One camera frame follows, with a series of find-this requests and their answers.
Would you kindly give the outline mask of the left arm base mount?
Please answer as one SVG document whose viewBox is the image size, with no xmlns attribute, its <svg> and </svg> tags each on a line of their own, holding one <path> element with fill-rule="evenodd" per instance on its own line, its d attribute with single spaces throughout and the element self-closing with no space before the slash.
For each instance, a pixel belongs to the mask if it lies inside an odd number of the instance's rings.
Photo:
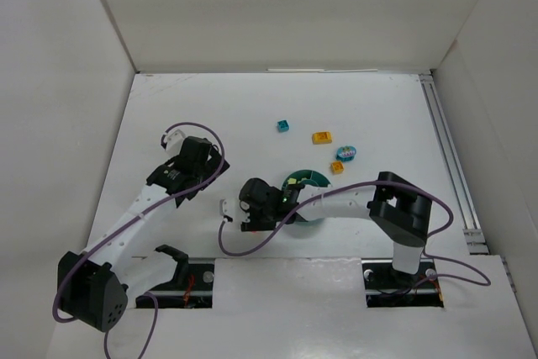
<svg viewBox="0 0 538 359">
<path fill-rule="evenodd" d="M 137 309 L 148 309 L 156 297 L 160 309 L 211 309 L 213 307 L 213 258 L 190 258 L 187 253 L 161 245 L 156 251 L 169 256 L 175 263 L 174 272 L 166 282 L 156 284 L 136 298 Z"/>
</svg>

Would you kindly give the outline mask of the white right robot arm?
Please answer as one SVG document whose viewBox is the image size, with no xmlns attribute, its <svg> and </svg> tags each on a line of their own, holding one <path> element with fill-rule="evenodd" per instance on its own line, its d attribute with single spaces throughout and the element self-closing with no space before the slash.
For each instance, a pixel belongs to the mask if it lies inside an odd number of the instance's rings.
<svg viewBox="0 0 538 359">
<path fill-rule="evenodd" d="M 252 178 L 240 190 L 239 206 L 244 232 L 322 219 L 369 219 L 393 242 L 393 270 L 415 275 L 428 238 L 432 199 L 396 174 L 380 172 L 374 182 L 338 189 L 301 182 L 279 189 Z"/>
</svg>

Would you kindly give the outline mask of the yellow square lego brick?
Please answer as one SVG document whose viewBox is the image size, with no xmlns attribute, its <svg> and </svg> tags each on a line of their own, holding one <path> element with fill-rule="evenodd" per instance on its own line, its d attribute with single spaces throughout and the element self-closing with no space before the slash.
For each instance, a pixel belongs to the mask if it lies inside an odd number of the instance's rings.
<svg viewBox="0 0 538 359">
<path fill-rule="evenodd" d="M 333 161 L 330 164 L 330 170 L 334 175 L 338 175 L 344 172 L 345 167 L 342 161 Z"/>
</svg>

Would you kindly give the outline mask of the teal square lego brick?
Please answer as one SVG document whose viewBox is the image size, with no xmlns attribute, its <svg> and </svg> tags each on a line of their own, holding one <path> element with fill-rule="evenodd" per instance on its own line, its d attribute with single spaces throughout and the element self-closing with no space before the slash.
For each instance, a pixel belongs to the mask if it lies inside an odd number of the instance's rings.
<svg viewBox="0 0 538 359">
<path fill-rule="evenodd" d="M 277 131 L 279 133 L 289 131 L 289 123 L 287 120 L 280 120 L 277 122 Z"/>
</svg>

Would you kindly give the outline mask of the yellow curved lego brick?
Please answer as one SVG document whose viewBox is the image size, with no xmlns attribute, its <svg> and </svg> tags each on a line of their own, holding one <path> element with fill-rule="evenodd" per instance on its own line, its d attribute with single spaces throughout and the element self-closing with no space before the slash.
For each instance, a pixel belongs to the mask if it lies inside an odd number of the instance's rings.
<svg viewBox="0 0 538 359">
<path fill-rule="evenodd" d="M 329 131 L 315 132 L 312 135 L 312 142 L 314 145 L 326 145 L 333 141 L 332 135 Z"/>
</svg>

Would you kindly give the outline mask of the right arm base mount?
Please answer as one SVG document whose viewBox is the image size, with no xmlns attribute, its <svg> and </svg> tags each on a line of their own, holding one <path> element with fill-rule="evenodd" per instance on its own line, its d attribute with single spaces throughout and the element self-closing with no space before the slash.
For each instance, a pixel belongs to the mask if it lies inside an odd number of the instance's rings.
<svg viewBox="0 0 538 359">
<path fill-rule="evenodd" d="M 444 307 L 430 259 L 422 260 L 414 275 L 396 271 L 389 259 L 364 260 L 361 266 L 368 308 Z"/>
</svg>

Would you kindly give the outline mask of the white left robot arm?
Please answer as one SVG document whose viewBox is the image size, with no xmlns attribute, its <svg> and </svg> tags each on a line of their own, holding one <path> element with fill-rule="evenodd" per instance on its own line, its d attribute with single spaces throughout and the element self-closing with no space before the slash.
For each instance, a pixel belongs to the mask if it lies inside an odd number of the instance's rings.
<svg viewBox="0 0 538 359">
<path fill-rule="evenodd" d="M 58 264 L 56 308 L 100 332 L 110 331 L 153 287 L 185 279 L 189 257 L 175 247 L 161 244 L 140 261 L 134 257 L 184 201 L 229 168 L 205 138 L 181 136 L 165 147 L 170 159 L 147 177 L 119 221 L 83 251 L 68 251 Z"/>
</svg>

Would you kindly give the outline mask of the teal frog lotus lego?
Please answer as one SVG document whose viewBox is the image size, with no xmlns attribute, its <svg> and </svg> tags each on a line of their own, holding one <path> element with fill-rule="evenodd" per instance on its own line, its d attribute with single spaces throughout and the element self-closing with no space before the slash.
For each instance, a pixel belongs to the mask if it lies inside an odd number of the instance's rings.
<svg viewBox="0 0 538 359">
<path fill-rule="evenodd" d="M 345 145 L 341 146 L 335 155 L 337 161 L 348 162 L 353 161 L 356 157 L 357 150 L 354 146 Z"/>
</svg>

